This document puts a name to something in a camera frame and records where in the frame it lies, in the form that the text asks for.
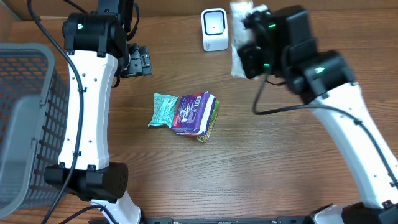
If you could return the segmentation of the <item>purple tissue pack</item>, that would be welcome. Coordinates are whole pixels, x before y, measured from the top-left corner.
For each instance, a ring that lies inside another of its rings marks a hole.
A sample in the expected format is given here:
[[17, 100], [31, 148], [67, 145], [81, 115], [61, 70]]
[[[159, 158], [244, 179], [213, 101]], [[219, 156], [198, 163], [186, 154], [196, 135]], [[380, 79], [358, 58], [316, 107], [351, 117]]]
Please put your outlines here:
[[209, 91], [181, 97], [172, 129], [179, 135], [203, 136], [210, 125], [216, 97]]

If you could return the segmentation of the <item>white barcode scanner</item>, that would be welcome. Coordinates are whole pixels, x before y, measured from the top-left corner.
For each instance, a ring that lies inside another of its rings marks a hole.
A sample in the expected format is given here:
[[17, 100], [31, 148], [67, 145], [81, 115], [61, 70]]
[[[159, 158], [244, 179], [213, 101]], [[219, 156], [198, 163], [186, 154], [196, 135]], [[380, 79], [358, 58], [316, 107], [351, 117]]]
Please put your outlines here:
[[204, 51], [226, 50], [229, 46], [226, 11], [222, 8], [205, 9], [201, 13], [201, 31]]

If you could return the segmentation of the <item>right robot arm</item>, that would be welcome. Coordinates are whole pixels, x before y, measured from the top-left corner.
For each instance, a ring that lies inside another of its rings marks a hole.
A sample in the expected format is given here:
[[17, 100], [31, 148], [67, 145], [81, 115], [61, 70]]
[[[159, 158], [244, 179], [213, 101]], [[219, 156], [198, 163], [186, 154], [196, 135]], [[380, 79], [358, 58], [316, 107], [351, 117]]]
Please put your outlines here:
[[396, 223], [397, 159], [373, 121], [345, 58], [321, 52], [308, 11], [289, 6], [232, 5], [235, 59], [246, 78], [280, 77], [324, 125], [349, 167], [360, 200], [330, 204], [304, 223]]

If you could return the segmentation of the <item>grey plastic shopping basket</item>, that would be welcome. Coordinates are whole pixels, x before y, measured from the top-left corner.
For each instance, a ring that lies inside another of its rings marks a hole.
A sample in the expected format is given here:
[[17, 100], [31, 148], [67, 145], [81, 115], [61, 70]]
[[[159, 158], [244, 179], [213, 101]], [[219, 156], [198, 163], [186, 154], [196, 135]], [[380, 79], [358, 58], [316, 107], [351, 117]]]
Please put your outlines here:
[[44, 180], [65, 137], [68, 85], [42, 44], [1, 44], [1, 218], [51, 205], [59, 191]]

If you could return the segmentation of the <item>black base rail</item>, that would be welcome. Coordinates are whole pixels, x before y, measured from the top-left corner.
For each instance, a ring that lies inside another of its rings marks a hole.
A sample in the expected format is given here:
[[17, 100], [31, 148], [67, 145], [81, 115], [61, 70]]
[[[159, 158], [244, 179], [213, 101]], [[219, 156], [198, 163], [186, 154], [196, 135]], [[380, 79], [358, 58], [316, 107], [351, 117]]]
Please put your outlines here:
[[279, 216], [277, 218], [243, 218], [243, 219], [182, 219], [146, 218], [146, 224], [309, 224], [313, 223], [308, 216]]

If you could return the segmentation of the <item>green snack packet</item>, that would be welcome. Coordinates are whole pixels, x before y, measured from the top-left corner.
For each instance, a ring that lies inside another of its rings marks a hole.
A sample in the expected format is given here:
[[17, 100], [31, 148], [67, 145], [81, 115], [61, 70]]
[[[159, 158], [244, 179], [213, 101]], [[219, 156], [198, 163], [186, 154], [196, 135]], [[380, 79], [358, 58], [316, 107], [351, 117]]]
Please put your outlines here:
[[209, 138], [211, 136], [211, 133], [212, 133], [212, 130], [213, 130], [213, 127], [214, 127], [215, 122], [216, 122], [216, 118], [217, 118], [217, 115], [218, 115], [218, 110], [219, 110], [219, 101], [216, 100], [215, 101], [215, 107], [213, 109], [213, 112], [212, 112], [212, 115], [211, 115], [211, 119], [210, 119], [210, 123], [209, 123], [209, 126], [208, 126], [207, 130], [206, 130], [206, 133], [204, 135], [197, 136], [196, 139], [198, 141], [207, 142], [209, 140]]

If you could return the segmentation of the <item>white tube gold cap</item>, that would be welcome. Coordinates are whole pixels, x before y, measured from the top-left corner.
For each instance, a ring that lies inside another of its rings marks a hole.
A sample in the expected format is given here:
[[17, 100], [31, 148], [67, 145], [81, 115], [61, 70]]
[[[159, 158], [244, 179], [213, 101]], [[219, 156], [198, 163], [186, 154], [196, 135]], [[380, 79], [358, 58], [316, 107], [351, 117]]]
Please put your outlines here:
[[243, 19], [253, 9], [250, 0], [238, 0], [230, 2], [231, 15], [231, 75], [233, 77], [246, 78], [242, 61], [238, 55], [238, 49], [251, 40], [251, 31], [246, 30]]

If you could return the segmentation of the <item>teal wet wipes pack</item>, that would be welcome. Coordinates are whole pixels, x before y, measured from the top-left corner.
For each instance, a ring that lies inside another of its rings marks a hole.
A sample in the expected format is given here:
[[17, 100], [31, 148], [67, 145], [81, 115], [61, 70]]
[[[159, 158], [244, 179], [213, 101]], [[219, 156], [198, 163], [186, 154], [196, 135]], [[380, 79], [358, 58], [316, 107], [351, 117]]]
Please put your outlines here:
[[154, 93], [154, 113], [148, 126], [172, 127], [177, 96]]

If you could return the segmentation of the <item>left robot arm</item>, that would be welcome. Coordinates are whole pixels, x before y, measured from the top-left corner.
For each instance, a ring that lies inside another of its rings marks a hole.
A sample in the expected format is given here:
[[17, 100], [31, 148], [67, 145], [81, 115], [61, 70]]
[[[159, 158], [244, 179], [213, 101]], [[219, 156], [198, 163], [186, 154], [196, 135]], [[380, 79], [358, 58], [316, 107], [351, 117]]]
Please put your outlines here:
[[97, 208], [106, 223], [144, 223], [143, 211], [127, 192], [128, 168], [111, 162], [108, 115], [111, 90], [120, 79], [142, 74], [145, 55], [131, 44], [139, 22], [133, 1], [100, 1], [96, 11], [80, 9], [63, 23], [59, 48], [69, 67], [67, 125], [55, 165], [45, 181], [60, 194], [76, 195]]

